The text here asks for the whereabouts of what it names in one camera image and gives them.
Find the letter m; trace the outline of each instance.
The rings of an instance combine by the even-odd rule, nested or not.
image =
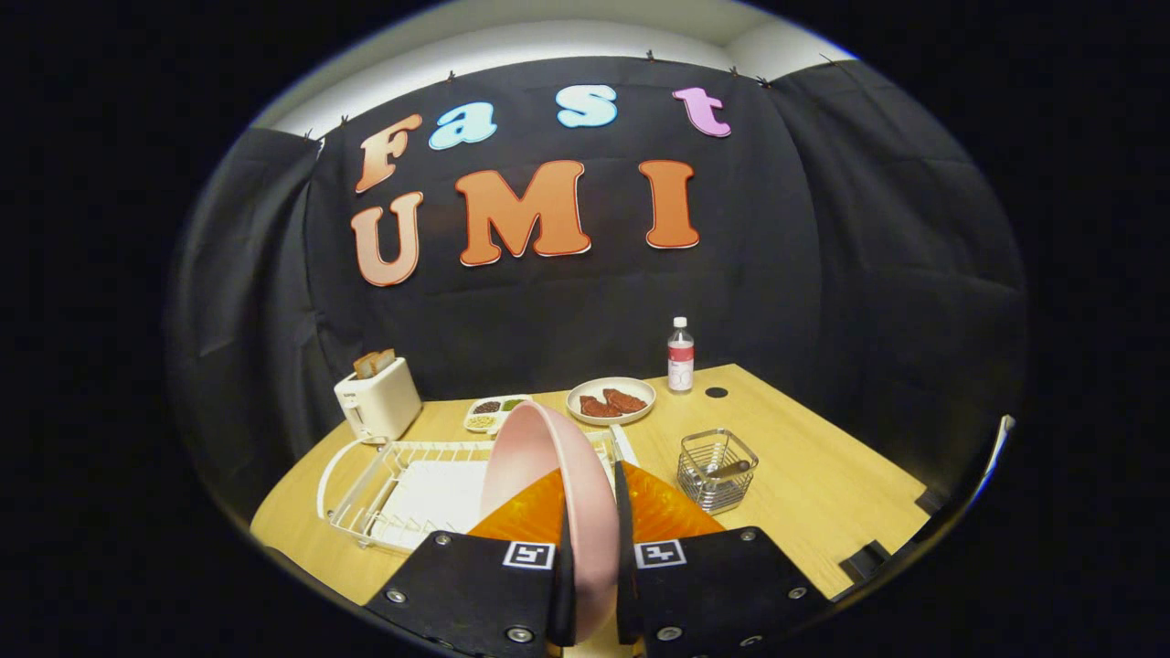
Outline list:
[[[587,252],[589,235],[581,232],[577,210],[577,179],[585,165],[574,160],[544,163],[517,198],[500,172],[469,173],[455,181],[467,198],[467,249],[459,260],[468,267],[490,265],[503,253],[491,241],[491,227],[508,252],[519,258],[528,248],[532,229],[541,222],[541,237],[532,251],[542,256]]]

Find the bottle label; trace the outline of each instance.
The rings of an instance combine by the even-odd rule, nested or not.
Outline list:
[[[670,361],[695,361],[695,345],[687,345],[684,348],[667,347],[667,349],[670,351]]]
[[[667,386],[672,391],[689,391],[694,385],[695,362],[674,361],[667,362]]]

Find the utensil holder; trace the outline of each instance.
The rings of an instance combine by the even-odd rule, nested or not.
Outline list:
[[[709,474],[745,460],[748,469],[725,478]],[[739,506],[756,475],[759,458],[738,437],[720,427],[682,439],[679,486],[704,512],[715,515]]]

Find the plate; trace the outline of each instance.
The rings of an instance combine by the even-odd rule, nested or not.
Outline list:
[[[646,406],[641,411],[624,413],[614,418],[597,418],[581,413],[581,396],[593,396],[598,400],[605,402],[605,395],[601,393],[604,389],[618,389],[628,396],[641,398],[646,403]],[[658,393],[654,392],[654,386],[641,379],[634,379],[633,377],[601,377],[600,379],[585,382],[572,391],[569,391],[565,406],[569,407],[569,412],[573,414],[573,418],[581,423],[589,423],[590,425],[625,425],[649,413],[654,409],[656,397]]]
[[[504,403],[508,400],[530,400],[532,396],[528,395],[515,395],[515,396],[495,396],[490,398],[480,398],[473,402],[467,407],[467,414],[463,416],[463,429],[472,432],[486,432],[488,434],[495,434],[500,431],[500,426],[503,425],[504,419],[511,413],[511,410],[504,411]],[[476,413],[475,407],[488,404],[496,403],[496,411],[486,411]]]

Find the pink bowl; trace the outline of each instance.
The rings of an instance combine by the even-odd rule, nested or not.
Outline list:
[[[495,512],[558,467],[573,548],[579,643],[601,628],[618,602],[618,507],[585,433],[542,404],[516,405],[496,436],[480,514],[482,519]]]

